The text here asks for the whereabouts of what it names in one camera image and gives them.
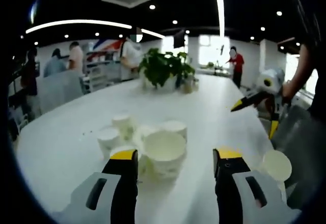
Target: white table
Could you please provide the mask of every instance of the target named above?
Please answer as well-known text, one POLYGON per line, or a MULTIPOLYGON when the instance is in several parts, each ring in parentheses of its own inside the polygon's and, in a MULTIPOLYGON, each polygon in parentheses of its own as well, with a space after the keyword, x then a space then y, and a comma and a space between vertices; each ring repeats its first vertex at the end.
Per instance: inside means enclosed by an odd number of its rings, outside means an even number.
POLYGON ((188 127, 187 157, 175 182, 139 184, 136 223, 218 223, 212 149, 240 149, 257 166, 272 145, 251 107, 231 113, 242 97, 230 79, 198 75, 199 91, 144 92, 137 80, 73 100, 28 124, 21 132, 18 162, 37 200, 48 212, 61 211, 72 191, 106 164, 96 131, 119 113, 140 123, 178 119, 188 127))

